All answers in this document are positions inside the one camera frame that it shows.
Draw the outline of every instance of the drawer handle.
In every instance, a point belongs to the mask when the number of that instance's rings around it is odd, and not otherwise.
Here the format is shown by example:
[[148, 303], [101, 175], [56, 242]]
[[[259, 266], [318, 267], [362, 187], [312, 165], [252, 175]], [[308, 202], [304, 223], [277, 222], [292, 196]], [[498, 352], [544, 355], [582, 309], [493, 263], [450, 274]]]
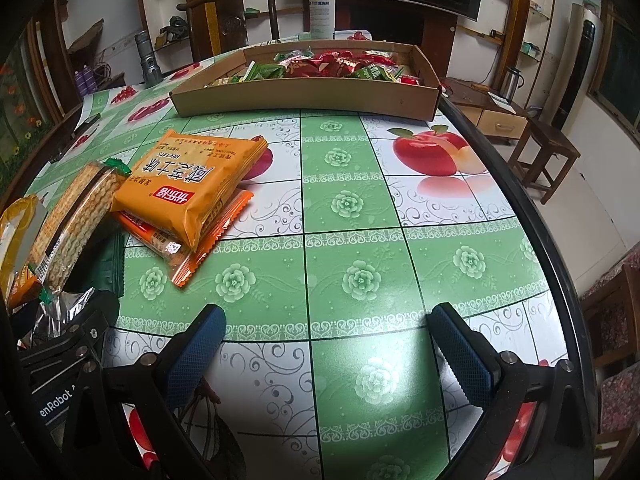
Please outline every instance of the drawer handle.
[[515, 126], [513, 124], [495, 123], [495, 129], [499, 132], [512, 132]]

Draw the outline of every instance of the paper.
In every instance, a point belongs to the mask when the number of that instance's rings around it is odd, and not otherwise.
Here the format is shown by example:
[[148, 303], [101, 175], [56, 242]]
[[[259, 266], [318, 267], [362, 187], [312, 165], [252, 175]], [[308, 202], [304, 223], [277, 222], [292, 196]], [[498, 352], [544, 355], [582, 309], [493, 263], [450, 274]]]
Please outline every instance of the paper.
[[513, 109], [513, 107], [509, 104], [507, 99], [505, 99], [504, 97], [500, 97], [499, 95], [492, 94], [491, 92], [487, 92], [487, 93], [489, 94], [491, 99], [494, 100], [494, 103], [496, 103], [500, 108], [503, 108], [504, 110], [507, 110], [512, 114], [516, 113], [516, 110]]

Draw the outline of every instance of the red logo label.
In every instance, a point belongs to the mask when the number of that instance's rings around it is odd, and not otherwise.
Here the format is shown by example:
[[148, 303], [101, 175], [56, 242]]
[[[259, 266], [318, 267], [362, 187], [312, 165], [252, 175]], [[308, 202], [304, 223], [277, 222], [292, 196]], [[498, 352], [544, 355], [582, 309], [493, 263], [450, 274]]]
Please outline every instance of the red logo label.
[[171, 186], [162, 186], [154, 193], [154, 196], [173, 204], [184, 204], [193, 196], [193, 193]]

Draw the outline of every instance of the purple bottle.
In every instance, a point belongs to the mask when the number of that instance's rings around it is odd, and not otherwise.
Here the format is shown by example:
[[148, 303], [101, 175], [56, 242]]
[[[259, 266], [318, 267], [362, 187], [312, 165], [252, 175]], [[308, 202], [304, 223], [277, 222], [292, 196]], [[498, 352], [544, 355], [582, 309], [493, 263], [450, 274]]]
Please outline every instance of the purple bottle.
[[98, 85], [95, 83], [94, 71], [87, 65], [82, 69], [82, 79], [86, 83], [86, 90], [89, 94], [94, 93], [98, 89]]
[[86, 90], [86, 83], [84, 82], [82, 74], [79, 73], [78, 70], [76, 70], [76, 73], [74, 74], [74, 79], [76, 80], [76, 88], [78, 89], [80, 97], [87, 95], [89, 92]]

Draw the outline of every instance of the orange wrapper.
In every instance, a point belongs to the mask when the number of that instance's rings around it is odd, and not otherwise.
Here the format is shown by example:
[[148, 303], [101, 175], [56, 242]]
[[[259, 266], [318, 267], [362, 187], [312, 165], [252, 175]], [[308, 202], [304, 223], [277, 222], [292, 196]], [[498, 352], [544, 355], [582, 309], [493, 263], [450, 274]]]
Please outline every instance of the orange wrapper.
[[210, 216], [202, 226], [202, 236], [195, 251], [175, 237], [153, 227], [127, 212], [114, 213], [123, 227], [153, 252], [162, 256], [169, 267], [171, 282], [177, 286], [187, 283], [198, 266], [213, 250], [218, 239], [233, 223], [254, 194], [245, 189], [236, 189], [222, 211]]
[[126, 211], [198, 249], [207, 218], [217, 217], [267, 141], [190, 136], [168, 130], [132, 168], [111, 211]]

